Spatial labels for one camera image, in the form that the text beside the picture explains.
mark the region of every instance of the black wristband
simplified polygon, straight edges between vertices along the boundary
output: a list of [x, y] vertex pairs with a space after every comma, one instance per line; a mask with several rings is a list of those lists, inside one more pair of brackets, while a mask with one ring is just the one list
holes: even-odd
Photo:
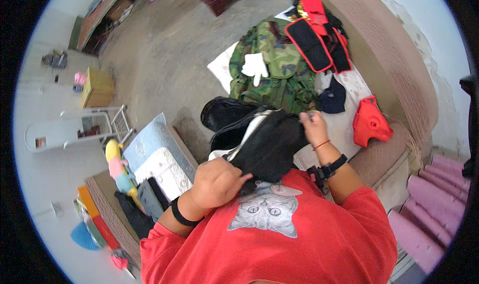
[[324, 179], [334, 176], [336, 170], [339, 169], [343, 164], [345, 164], [346, 161], [348, 161], [348, 157], [346, 157], [346, 155], [344, 154], [341, 154], [341, 157], [339, 157], [338, 160], [334, 161], [333, 163], [327, 163], [324, 166], [320, 167]]
[[179, 198], [180, 197], [177, 197], [176, 199], [171, 201], [171, 211], [173, 211], [173, 216], [176, 218], [176, 220], [178, 222], [180, 222], [180, 224], [185, 225], [185, 226], [195, 227], [196, 225], [198, 225], [200, 223], [200, 221], [203, 220], [204, 217], [201, 220], [196, 221], [196, 222], [189, 221], [186, 218], [184, 218], [184, 216], [181, 214], [180, 210], [178, 209], [178, 199]]

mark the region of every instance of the blue fan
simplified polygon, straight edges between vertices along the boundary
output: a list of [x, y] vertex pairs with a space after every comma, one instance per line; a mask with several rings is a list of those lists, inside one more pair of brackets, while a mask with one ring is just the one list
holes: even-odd
[[84, 222], [80, 222], [71, 232], [70, 234], [71, 239], [75, 241], [75, 243], [81, 246], [84, 249], [90, 251], [97, 251], [100, 247], [95, 243], [92, 238], [92, 235], [88, 232], [87, 226]]

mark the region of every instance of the stuffed toy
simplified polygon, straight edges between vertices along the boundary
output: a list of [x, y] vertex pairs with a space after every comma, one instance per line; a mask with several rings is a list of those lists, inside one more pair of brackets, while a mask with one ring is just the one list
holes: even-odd
[[142, 208], [141, 203], [136, 198], [138, 192], [136, 190], [137, 183], [135, 174], [128, 167], [128, 161], [121, 156], [120, 149], [123, 148], [121, 143], [116, 139], [111, 139], [106, 144], [105, 156], [108, 161], [108, 169], [110, 170], [110, 177], [115, 180], [117, 188], [120, 192], [133, 198], [138, 208]]

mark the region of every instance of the white glove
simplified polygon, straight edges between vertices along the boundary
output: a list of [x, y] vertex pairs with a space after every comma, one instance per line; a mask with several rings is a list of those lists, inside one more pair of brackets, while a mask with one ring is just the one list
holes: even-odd
[[244, 65], [241, 72], [246, 75], [253, 77], [253, 85], [257, 87], [260, 85], [260, 79], [262, 77], [268, 77], [268, 69], [263, 61], [263, 54], [246, 54], [244, 55]]

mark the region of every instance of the red knee pad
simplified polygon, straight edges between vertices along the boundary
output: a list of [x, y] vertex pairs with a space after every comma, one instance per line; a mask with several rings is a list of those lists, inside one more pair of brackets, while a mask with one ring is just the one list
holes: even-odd
[[359, 102], [353, 121], [354, 143], [363, 148], [367, 147], [370, 138], [388, 142], [394, 134], [387, 120], [376, 104], [376, 96], [372, 95]]

